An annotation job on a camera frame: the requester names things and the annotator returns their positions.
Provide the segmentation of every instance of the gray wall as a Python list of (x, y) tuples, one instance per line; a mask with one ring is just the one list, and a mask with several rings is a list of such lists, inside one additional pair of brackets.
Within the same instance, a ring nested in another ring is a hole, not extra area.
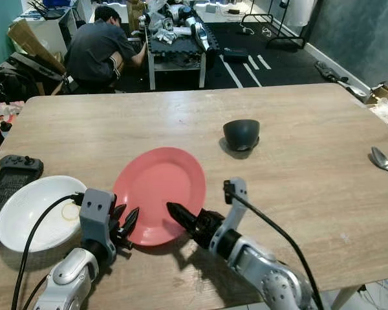
[(323, 0), (309, 41), (367, 85), (388, 82), (388, 0)]

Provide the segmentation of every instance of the black bowl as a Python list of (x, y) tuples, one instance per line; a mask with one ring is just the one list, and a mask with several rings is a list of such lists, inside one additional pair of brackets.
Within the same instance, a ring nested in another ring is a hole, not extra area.
[(224, 136), (231, 150), (251, 150), (259, 142), (260, 123), (254, 119), (238, 119), (223, 126)]

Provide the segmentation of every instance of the cardboard box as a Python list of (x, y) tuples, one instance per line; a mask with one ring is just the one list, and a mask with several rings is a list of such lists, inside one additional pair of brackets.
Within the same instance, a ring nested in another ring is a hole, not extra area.
[(376, 89), (372, 89), (371, 96), (365, 102), (366, 105), (375, 105), (380, 98), (388, 99), (388, 86), (384, 85)]
[(138, 17), (140, 17), (144, 13), (146, 9), (146, 4), (139, 1), (137, 1), (135, 4), (127, 3), (127, 9), (128, 9), (129, 32), (132, 32), (134, 30), (139, 30)]
[(38, 41), (25, 19), (13, 23), (7, 35), (28, 54), (37, 55), (46, 61), (55, 71), (60, 74), (66, 72), (65, 67)]

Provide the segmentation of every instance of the man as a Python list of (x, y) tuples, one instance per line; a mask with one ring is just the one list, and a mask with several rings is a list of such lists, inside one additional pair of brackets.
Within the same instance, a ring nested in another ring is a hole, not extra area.
[(119, 79), (124, 63), (140, 67), (146, 43), (136, 53), (120, 28), (121, 17), (109, 6), (96, 8), (94, 20), (75, 33), (65, 65), (79, 86), (98, 91)]

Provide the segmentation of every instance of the red plate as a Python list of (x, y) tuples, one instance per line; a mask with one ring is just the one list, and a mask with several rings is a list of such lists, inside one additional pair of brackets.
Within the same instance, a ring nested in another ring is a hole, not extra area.
[(116, 205), (127, 204), (120, 219), (140, 208), (129, 240), (139, 245), (160, 245), (184, 229), (169, 215), (166, 203), (181, 203), (198, 215), (206, 199), (206, 179), (200, 163), (184, 150), (161, 147), (139, 155), (116, 179)]

